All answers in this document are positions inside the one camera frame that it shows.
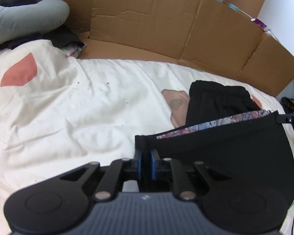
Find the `black fabric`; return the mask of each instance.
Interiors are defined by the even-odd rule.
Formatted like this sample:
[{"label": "black fabric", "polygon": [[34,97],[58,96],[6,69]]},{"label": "black fabric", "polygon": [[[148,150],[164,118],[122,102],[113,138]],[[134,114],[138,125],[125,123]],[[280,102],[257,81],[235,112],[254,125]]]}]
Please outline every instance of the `black fabric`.
[{"label": "black fabric", "polygon": [[14,7],[14,6],[36,4],[36,3],[37,3],[37,0],[2,0],[0,1],[0,5],[3,7]]},{"label": "black fabric", "polygon": [[48,32],[46,34],[34,33],[25,37],[16,38],[11,41],[0,44],[0,49],[14,49],[24,43],[35,40],[51,40],[52,45],[56,48],[67,47],[70,44],[76,44],[79,47],[83,47],[85,44],[74,34],[67,26],[62,25],[59,28]]},{"label": "black fabric", "polygon": [[[35,3],[37,3],[36,0],[4,0],[2,1],[1,5],[5,7],[12,7]],[[0,49],[14,49],[17,48],[19,45],[35,40],[50,40],[52,42],[52,45],[56,48],[67,47],[70,44],[76,44],[82,48],[85,45],[79,39],[79,37],[75,33],[73,33],[67,26],[62,25],[59,28],[46,34],[34,33],[28,36],[6,41],[0,44]]]},{"label": "black fabric", "polygon": [[161,158],[175,158],[184,165],[207,162],[232,177],[275,189],[290,206],[294,200],[294,159],[283,126],[276,123],[277,115],[166,139],[156,139],[160,134],[141,136],[137,140],[143,146],[136,146],[145,156],[156,149]]},{"label": "black fabric", "polygon": [[186,126],[260,110],[242,86],[198,80],[192,83],[189,96]]}]

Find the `circular pad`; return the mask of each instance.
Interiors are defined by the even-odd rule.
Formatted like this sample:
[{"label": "circular pad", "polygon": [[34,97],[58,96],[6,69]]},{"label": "circular pad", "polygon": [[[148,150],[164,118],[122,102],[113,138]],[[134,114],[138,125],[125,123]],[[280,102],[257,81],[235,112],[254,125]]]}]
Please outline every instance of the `circular pad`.
[{"label": "circular pad", "polygon": [[238,234],[261,234],[277,229],[288,210],[285,199],[271,189],[212,190],[202,206],[212,223]]},{"label": "circular pad", "polygon": [[88,208],[87,196],[74,183],[47,180],[12,194],[4,214],[21,234],[58,234],[79,223]]}]

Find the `cardboard box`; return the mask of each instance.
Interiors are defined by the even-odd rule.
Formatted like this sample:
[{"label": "cardboard box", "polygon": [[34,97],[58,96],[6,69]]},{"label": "cardboard box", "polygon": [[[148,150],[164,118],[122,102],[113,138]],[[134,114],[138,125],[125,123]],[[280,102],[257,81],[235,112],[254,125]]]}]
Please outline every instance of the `cardboard box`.
[{"label": "cardboard box", "polygon": [[64,0],[82,35],[82,59],[171,62],[246,82],[277,96],[294,57],[247,17],[215,0]]}]

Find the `metal screw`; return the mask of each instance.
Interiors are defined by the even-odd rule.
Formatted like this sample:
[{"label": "metal screw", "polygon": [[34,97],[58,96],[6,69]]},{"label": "metal screw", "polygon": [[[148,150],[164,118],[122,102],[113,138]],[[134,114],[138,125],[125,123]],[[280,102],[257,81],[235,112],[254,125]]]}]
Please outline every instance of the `metal screw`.
[{"label": "metal screw", "polygon": [[191,192],[191,191],[184,191],[184,192],[181,192],[180,197],[183,200],[189,201],[189,200],[195,199],[196,194],[194,192]]},{"label": "metal screw", "polygon": [[106,192],[106,191],[100,191],[100,192],[97,192],[95,194],[95,197],[98,199],[98,200],[107,200],[111,197],[111,194],[109,192]]}]

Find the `bed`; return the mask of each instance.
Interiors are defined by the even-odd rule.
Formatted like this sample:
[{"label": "bed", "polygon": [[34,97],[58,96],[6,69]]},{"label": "bed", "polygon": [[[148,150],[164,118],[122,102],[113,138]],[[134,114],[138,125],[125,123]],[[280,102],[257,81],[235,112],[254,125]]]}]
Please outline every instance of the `bed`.
[{"label": "bed", "polygon": [[[241,85],[263,109],[284,113],[250,85],[175,64],[67,58],[47,40],[0,51],[0,235],[10,232],[2,208],[14,191],[90,161],[131,158],[135,135],[179,125],[165,93],[187,94],[195,80]],[[293,128],[284,129],[294,155]],[[282,234],[293,217],[294,203]]]}]

